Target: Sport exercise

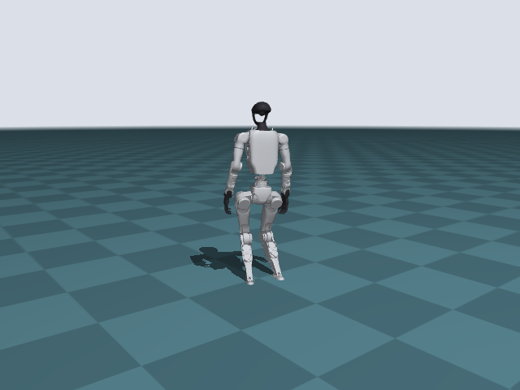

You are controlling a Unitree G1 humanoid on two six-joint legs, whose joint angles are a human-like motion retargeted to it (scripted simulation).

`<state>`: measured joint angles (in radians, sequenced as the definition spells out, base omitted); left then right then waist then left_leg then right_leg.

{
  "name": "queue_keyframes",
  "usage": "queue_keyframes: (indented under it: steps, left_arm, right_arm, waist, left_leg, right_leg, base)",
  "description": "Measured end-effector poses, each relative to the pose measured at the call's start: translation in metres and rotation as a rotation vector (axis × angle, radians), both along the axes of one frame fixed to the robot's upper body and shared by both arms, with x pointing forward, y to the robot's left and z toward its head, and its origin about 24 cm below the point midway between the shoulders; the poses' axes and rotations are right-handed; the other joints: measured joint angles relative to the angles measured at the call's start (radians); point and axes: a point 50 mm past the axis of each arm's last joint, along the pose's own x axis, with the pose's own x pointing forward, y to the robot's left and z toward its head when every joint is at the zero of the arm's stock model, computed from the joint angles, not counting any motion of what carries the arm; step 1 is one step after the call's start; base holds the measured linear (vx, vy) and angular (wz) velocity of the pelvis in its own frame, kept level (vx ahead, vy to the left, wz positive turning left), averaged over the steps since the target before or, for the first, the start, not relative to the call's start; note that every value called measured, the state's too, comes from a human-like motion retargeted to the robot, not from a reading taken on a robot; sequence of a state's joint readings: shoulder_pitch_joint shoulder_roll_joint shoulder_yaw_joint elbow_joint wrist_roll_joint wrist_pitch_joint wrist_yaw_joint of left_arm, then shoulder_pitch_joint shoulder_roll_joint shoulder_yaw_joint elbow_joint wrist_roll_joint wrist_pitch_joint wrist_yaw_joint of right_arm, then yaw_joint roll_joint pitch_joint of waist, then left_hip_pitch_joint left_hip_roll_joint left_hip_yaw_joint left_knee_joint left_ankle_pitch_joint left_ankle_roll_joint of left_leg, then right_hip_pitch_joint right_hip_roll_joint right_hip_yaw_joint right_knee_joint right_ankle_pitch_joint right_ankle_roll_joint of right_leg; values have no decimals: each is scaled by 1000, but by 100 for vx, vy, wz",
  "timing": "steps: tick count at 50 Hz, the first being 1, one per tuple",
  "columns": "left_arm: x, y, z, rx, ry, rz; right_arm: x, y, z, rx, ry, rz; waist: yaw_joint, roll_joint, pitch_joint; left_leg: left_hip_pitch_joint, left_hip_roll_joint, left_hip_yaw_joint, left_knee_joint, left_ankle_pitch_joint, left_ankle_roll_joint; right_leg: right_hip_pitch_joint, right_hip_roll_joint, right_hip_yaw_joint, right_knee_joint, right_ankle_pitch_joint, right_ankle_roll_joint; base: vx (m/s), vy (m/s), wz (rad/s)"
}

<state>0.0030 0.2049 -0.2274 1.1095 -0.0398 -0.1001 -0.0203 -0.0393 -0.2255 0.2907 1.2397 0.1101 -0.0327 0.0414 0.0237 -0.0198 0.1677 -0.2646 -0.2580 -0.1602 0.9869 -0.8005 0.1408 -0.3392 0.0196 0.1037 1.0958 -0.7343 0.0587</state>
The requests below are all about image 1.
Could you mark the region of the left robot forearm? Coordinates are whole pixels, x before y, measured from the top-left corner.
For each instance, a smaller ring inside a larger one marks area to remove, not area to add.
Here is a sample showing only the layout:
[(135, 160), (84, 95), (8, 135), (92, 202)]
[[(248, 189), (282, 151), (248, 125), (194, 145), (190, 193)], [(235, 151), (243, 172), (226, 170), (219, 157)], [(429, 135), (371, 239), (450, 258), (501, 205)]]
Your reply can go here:
[(236, 186), (236, 179), (238, 177), (238, 173), (236, 171), (232, 171), (232, 163), (233, 161), (231, 162), (230, 164), (230, 168), (229, 168), (229, 172), (228, 172), (228, 178), (227, 178), (227, 184), (226, 184), (226, 188), (225, 188), (225, 194), (227, 194), (227, 191), (232, 191), (232, 194), (233, 194), (233, 189), (235, 188)]

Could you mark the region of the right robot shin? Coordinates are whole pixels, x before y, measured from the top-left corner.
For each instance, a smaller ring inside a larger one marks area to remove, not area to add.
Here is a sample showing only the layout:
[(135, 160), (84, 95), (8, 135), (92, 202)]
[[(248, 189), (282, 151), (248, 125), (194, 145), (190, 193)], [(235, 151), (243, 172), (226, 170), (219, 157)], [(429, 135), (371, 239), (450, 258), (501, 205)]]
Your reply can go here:
[(266, 255), (267, 261), (271, 264), (271, 269), (274, 272), (275, 277), (282, 276), (280, 265), (279, 265), (279, 259), (278, 259), (278, 250), (277, 246), (274, 240), (273, 232), (271, 232), (271, 242), (262, 243), (262, 247), (264, 250), (264, 253)]

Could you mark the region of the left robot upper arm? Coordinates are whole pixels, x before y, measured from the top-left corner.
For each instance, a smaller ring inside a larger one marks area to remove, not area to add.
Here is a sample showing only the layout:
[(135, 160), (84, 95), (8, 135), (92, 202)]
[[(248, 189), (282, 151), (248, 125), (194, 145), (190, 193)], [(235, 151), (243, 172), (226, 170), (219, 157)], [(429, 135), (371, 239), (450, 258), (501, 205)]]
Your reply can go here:
[(249, 132), (241, 132), (235, 136), (235, 144), (233, 150), (232, 171), (241, 171), (241, 158), (244, 152), (244, 143), (249, 140)]

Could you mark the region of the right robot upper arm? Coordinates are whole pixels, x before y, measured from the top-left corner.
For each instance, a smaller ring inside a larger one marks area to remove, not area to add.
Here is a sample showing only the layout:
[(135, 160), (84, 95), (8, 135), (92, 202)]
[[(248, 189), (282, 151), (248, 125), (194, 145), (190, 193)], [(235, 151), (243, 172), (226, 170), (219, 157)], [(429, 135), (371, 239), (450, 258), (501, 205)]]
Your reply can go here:
[(282, 162), (279, 163), (279, 169), (281, 171), (287, 171), (291, 169), (290, 152), (288, 147), (288, 137), (283, 133), (279, 135), (279, 153), (282, 158)]

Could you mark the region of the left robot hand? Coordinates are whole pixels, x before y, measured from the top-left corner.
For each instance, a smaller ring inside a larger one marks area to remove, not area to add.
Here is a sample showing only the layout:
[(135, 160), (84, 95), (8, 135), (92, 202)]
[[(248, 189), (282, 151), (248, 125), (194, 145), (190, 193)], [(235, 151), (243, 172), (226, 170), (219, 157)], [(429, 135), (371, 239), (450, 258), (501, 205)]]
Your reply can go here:
[(232, 197), (232, 191), (227, 191), (227, 194), (224, 193), (224, 205), (225, 205), (225, 212), (230, 215), (231, 211), (230, 208), (228, 208), (229, 198)]

